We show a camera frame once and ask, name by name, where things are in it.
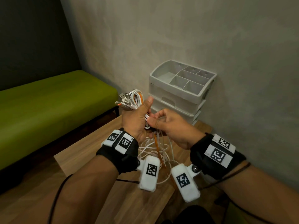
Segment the green bench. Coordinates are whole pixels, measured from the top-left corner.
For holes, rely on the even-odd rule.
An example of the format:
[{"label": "green bench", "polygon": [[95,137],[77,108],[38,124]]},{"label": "green bench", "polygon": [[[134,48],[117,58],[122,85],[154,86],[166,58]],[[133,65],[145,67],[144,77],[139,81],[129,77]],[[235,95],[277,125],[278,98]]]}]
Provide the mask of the green bench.
[{"label": "green bench", "polygon": [[0,91],[0,170],[117,109],[117,100],[115,88],[82,70]]}]

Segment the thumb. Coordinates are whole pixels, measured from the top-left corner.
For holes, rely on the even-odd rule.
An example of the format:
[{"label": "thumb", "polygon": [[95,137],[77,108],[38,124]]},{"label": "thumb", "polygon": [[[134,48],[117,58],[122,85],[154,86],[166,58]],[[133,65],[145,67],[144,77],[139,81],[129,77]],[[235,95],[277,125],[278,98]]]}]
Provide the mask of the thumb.
[{"label": "thumb", "polygon": [[144,115],[149,111],[149,109],[150,109],[150,107],[151,107],[153,101],[154,101],[154,98],[151,97],[151,96],[149,96],[149,97],[143,102],[143,104],[137,109],[138,112],[140,112],[140,114],[144,116]]},{"label": "thumb", "polygon": [[155,119],[154,117],[148,117],[147,123],[158,130],[166,131],[167,123],[161,120]]}]

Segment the wristband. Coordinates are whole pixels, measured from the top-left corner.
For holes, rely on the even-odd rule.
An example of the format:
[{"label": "wristband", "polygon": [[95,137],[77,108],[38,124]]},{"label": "wristband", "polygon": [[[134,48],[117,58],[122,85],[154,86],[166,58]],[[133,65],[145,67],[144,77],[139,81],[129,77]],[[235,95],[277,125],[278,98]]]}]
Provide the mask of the wristband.
[{"label": "wristband", "polygon": [[138,147],[136,139],[121,128],[110,134],[96,155],[109,159],[121,174],[136,170],[139,165]]},{"label": "wristband", "polygon": [[217,134],[206,133],[205,137],[191,147],[190,160],[204,174],[219,180],[246,160],[235,148]]}]

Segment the gray plastic organizer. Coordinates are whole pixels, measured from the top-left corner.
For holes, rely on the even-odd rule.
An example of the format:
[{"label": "gray plastic organizer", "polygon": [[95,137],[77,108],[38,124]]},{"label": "gray plastic organizer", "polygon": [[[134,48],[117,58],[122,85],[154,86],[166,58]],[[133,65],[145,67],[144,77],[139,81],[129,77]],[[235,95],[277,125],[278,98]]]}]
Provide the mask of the gray plastic organizer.
[{"label": "gray plastic organizer", "polygon": [[217,74],[168,60],[152,71],[149,94],[169,107],[194,115]]},{"label": "gray plastic organizer", "polygon": [[196,114],[190,115],[188,113],[182,112],[181,110],[179,110],[177,108],[169,107],[168,105],[162,103],[161,101],[159,101],[158,99],[155,99],[155,97],[154,97],[154,102],[151,106],[151,110],[152,110],[152,113],[156,113],[164,108],[172,109],[172,110],[176,111],[178,114],[180,114],[189,124],[192,124],[193,122],[196,122],[197,117],[201,113],[200,109],[203,106],[203,104],[204,104],[204,102],[201,103]]}]

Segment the hand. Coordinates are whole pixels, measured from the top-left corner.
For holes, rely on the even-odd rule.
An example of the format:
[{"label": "hand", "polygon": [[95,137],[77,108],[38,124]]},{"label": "hand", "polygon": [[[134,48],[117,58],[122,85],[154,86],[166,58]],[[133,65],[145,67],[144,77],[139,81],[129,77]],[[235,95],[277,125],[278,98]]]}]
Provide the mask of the hand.
[{"label": "hand", "polygon": [[147,135],[145,127],[145,114],[150,113],[150,107],[154,99],[150,96],[143,102],[143,104],[136,110],[125,111],[123,110],[122,115],[122,127],[132,137],[134,137],[138,143],[142,143]]},{"label": "hand", "polygon": [[190,149],[205,134],[187,123],[178,113],[169,109],[163,109],[151,114],[147,123],[156,129],[164,131],[170,139],[183,149]]}]

